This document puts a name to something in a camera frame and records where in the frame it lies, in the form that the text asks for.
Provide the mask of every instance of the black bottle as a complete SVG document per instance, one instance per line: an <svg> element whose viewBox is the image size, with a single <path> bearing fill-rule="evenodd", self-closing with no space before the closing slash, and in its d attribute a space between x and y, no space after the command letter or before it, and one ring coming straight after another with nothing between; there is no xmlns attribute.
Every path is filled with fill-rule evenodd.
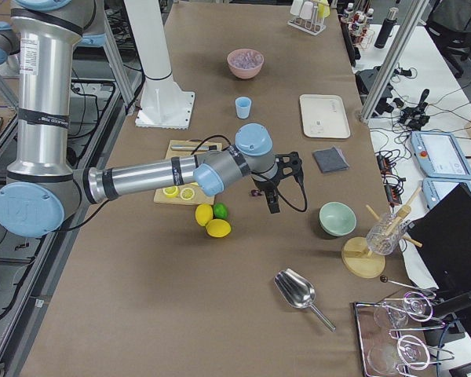
<svg viewBox="0 0 471 377"><path fill-rule="evenodd" d="M389 13L387 13L387 17L382 24L380 32L378 33L377 40L375 41L374 46L378 49L383 49L385 43L387 42L387 38L391 34L391 30L393 29L394 24L396 23L396 15L398 13L397 8L389 8Z"/></svg>

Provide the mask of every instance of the pink bowl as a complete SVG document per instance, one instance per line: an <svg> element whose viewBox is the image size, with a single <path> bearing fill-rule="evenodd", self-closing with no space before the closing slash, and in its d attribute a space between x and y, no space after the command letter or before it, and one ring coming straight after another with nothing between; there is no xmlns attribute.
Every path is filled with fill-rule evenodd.
<svg viewBox="0 0 471 377"><path fill-rule="evenodd" d="M264 65L264 56L255 49L235 49L227 56L228 68L240 79L251 79Z"/></svg>

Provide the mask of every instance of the white tray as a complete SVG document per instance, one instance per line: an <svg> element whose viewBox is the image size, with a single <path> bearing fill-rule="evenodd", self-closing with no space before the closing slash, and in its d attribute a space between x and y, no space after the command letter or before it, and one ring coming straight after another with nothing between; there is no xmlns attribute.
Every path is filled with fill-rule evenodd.
<svg viewBox="0 0 471 377"><path fill-rule="evenodd" d="M300 109L305 136L335 139L351 136L344 103L339 96L302 94Z"/></svg>

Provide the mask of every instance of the bowl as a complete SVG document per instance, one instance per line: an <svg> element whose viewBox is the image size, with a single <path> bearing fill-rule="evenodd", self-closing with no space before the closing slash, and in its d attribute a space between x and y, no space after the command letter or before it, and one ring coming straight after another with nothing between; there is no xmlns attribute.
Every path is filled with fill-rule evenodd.
<svg viewBox="0 0 471 377"><path fill-rule="evenodd" d="M251 79L264 65L264 56L255 49L235 49L227 56L227 63L234 76Z"/></svg>
<svg viewBox="0 0 471 377"><path fill-rule="evenodd" d="M356 227L356 215L343 203L329 202L319 210L319 223L332 236L346 236Z"/></svg>

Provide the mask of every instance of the white table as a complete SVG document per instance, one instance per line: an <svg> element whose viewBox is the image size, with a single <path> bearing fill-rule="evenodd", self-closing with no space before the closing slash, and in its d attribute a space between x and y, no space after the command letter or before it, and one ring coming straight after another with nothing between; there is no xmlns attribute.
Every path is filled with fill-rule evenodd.
<svg viewBox="0 0 471 377"><path fill-rule="evenodd" d="M375 38L380 27L380 25L372 25L372 29L376 32ZM370 69L374 66L381 65L389 51L389 47L393 42L397 30L397 27L395 27L392 32L392 37L389 38L384 49L376 49L373 45L370 45L366 49L360 50L361 60L358 60L356 68L353 70ZM438 102L436 106L445 110L453 110L469 102L424 27L415 28L400 58L400 66L404 69L415 68L417 70L417 77L415 79L408 79L403 76L398 76L400 77L400 81L392 82L395 90L399 94L393 92L395 97L401 96L409 102L418 103L422 91L429 89L429 96L426 101L429 104ZM445 94L450 92L454 93L441 99ZM456 114L465 119L450 112L441 112L440 109L429 106L426 110L426 114L431 115L431 118L429 123L425 125L422 130L439 129L447 132L457 130L454 132L456 137L468 137L464 128L469 125L466 119L471 119L470 104L455 111ZM398 114L399 112L397 110L392 114L395 120L398 118ZM371 119L368 126L374 131L371 133L371 136L376 152L381 148L384 150L399 149L403 152L403 147L394 142L396 134L391 131L391 119ZM465 156L471 156L471 141L458 138L458 143ZM409 141L407 141L406 145L412 150ZM405 203L413 191L421 185L425 175L422 173L415 157L398 161L396 173L400 177L407 179L407 181L404 182L404 193L402 195L402 201ZM412 212L409 216L410 219L421 218L429 211L423 194L412 203L411 207ZM404 258L408 276L420 287L429 287L429 273L413 245L408 244ZM443 371L442 375L450 375L447 371L448 369L471 362L471 338L467 334L464 339L448 343L446 349L455 353L455 359L443 363L441 368Z"/></svg>

